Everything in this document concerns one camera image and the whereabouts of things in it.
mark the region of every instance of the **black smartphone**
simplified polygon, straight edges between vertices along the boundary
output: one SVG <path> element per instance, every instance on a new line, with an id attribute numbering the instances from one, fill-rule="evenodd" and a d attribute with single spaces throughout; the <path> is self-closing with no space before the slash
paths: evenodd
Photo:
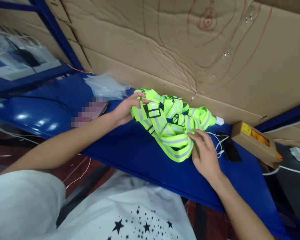
<path id="1" fill-rule="evenodd" d="M 217 132 L 217 135 L 227 135 L 229 136 L 226 140 L 224 140 L 221 145 L 222 145 L 222 149 L 224 150 L 223 154 L 226 158 L 226 160 L 228 160 L 229 162 L 242 162 L 242 159 L 239 155 L 239 152 L 236 148 L 236 146 L 234 145 L 234 142 L 231 139 L 231 136 L 228 133 L 224 133 L 224 132 Z"/>

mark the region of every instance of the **hand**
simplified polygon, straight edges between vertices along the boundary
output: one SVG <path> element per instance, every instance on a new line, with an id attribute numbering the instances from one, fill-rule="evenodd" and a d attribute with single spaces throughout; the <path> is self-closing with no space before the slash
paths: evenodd
<path id="1" fill-rule="evenodd" d="M 192 150 L 192 161 L 196 169 L 210 184 L 222 178 L 223 173 L 219 166 L 217 152 L 211 137 L 199 129 L 194 130 L 197 134 L 188 133 L 196 143 Z"/>
<path id="2" fill-rule="evenodd" d="M 115 110 L 111 112 L 114 118 L 117 121 L 118 126 L 126 124 L 132 120 L 132 115 L 130 113 L 131 107 L 136 106 L 137 108 L 141 108 L 140 104 L 147 104 L 152 102 L 146 99 L 137 99 L 137 97 L 145 98 L 146 95 L 142 92 L 136 92 L 132 94 L 130 97 L 123 100 Z"/>

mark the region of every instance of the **white t-shirt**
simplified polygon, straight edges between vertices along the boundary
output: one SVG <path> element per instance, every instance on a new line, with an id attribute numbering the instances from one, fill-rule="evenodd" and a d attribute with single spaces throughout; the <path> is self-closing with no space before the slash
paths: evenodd
<path id="1" fill-rule="evenodd" d="M 56 229 L 65 201 L 55 176 L 22 170 L 0 176 L 0 240 L 196 239 L 179 195 L 117 171 Z"/>

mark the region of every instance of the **forearm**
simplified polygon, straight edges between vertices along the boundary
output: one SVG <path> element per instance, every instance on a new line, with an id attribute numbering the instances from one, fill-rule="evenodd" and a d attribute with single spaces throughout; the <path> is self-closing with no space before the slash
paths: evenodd
<path id="1" fill-rule="evenodd" d="M 274 240 L 267 227 L 241 198 L 226 176 L 222 174 L 222 177 L 210 184 L 217 192 L 240 240 Z"/>
<path id="2" fill-rule="evenodd" d="M 112 113 L 102 115 L 84 127 L 71 129 L 41 143 L 0 175 L 22 169 L 57 168 L 117 126 Z"/>

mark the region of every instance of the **white plastic bag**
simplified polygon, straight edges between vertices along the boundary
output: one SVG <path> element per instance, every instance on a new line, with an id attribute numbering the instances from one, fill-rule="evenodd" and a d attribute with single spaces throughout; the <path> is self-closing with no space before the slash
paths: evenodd
<path id="1" fill-rule="evenodd" d="M 87 75 L 84 81 L 91 87 L 95 97 L 109 97 L 110 100 L 123 99 L 123 96 L 127 96 L 126 90 L 131 88 L 117 82 L 108 73 L 97 76 Z"/>

